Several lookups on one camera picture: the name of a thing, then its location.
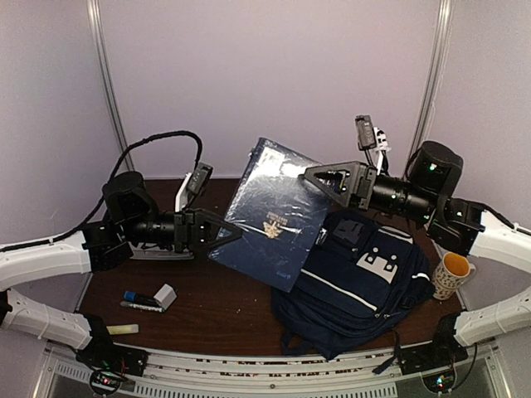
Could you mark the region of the grey hardcover book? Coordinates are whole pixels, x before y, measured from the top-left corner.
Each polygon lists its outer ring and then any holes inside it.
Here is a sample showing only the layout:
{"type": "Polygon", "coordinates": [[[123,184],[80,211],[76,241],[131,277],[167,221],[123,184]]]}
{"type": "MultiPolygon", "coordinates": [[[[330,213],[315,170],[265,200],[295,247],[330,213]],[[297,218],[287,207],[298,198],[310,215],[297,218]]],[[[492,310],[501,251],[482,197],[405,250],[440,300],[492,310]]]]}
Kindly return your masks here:
{"type": "Polygon", "coordinates": [[[190,251],[183,253],[175,253],[172,250],[164,250],[158,247],[148,247],[142,249],[141,247],[133,247],[133,260],[157,260],[157,261],[178,261],[178,260],[193,260],[194,254],[190,251]]]}

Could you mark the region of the dark blue notebook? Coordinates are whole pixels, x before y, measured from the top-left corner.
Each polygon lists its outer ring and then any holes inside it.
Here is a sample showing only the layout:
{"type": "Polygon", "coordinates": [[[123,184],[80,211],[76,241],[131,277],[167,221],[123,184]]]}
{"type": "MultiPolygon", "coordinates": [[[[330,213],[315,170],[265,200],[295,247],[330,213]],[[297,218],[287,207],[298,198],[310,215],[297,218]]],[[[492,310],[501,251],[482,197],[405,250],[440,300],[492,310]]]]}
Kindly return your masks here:
{"type": "Polygon", "coordinates": [[[210,250],[210,260],[289,292],[331,207],[303,178],[316,161],[260,138],[225,214],[241,229],[237,240],[210,250]]]}

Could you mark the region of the white power adapter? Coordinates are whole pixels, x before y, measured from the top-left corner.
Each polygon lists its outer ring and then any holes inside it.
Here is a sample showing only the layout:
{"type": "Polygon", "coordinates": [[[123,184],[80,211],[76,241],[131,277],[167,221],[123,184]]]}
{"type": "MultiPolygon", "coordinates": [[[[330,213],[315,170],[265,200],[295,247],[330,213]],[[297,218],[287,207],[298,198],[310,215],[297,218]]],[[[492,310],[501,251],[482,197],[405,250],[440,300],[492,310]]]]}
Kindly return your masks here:
{"type": "Polygon", "coordinates": [[[169,284],[164,284],[153,296],[153,299],[160,308],[167,310],[177,297],[178,295],[175,289],[169,284]]]}

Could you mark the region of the navy blue student backpack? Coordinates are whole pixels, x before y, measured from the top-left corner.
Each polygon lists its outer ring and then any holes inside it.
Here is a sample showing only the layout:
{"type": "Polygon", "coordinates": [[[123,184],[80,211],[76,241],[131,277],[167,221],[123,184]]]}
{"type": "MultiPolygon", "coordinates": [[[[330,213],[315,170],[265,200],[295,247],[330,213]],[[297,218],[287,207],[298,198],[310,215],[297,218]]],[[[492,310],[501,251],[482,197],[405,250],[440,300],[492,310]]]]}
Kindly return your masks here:
{"type": "Polygon", "coordinates": [[[292,290],[271,292],[286,356],[316,351],[330,361],[393,330],[435,292],[408,232],[352,210],[330,213],[323,228],[292,290]]]}

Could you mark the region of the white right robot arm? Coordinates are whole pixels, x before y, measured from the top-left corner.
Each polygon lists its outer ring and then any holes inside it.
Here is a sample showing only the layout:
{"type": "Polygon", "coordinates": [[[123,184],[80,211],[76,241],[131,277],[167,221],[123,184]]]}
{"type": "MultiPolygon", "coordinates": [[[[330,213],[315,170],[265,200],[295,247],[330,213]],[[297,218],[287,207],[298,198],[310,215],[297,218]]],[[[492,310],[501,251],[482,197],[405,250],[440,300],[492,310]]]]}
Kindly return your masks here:
{"type": "Polygon", "coordinates": [[[425,141],[403,178],[357,161],[305,169],[303,179],[338,205],[398,215],[427,228],[441,248],[530,271],[530,231],[492,207],[454,198],[464,161],[447,146],[425,141]]]}

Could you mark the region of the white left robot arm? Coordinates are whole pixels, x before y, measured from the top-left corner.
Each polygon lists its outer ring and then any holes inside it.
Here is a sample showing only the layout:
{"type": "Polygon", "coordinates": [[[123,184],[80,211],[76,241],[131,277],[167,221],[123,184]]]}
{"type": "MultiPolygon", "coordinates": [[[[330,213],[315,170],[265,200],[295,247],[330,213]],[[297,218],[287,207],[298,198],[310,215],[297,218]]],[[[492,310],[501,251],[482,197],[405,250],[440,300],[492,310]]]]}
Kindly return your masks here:
{"type": "Polygon", "coordinates": [[[103,320],[68,313],[17,292],[19,284],[63,274],[113,269],[133,257],[141,244],[176,253],[197,252],[241,237],[241,229],[211,211],[192,209],[189,197],[201,193],[209,179],[199,169],[188,175],[176,195],[174,211],[161,212],[140,172],[122,172],[102,188],[102,221],[73,233],[30,240],[1,248],[1,327],[59,342],[87,353],[102,368],[119,361],[119,349],[103,320]]]}

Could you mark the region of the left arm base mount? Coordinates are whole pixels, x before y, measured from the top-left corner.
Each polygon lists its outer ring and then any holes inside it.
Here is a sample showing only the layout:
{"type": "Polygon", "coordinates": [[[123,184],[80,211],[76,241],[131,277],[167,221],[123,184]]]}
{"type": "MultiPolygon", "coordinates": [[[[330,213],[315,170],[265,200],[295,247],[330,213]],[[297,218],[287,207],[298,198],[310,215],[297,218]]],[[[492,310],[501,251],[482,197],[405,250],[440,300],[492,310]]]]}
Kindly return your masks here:
{"type": "Polygon", "coordinates": [[[147,351],[125,347],[113,342],[102,318],[84,315],[88,321],[91,337],[83,349],[75,349],[76,360],[90,369],[100,369],[118,373],[121,376],[142,376],[149,359],[147,351]]]}

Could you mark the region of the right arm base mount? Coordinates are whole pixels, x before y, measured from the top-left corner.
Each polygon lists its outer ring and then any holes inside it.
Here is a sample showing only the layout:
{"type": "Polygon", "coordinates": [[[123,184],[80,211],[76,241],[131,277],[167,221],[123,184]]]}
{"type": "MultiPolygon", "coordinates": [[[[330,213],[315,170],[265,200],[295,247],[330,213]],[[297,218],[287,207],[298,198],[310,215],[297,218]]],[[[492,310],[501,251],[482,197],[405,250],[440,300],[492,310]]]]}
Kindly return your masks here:
{"type": "Polygon", "coordinates": [[[404,347],[399,365],[403,375],[429,371],[468,358],[468,352],[454,338],[455,321],[459,313],[442,317],[432,340],[417,346],[404,347]]]}

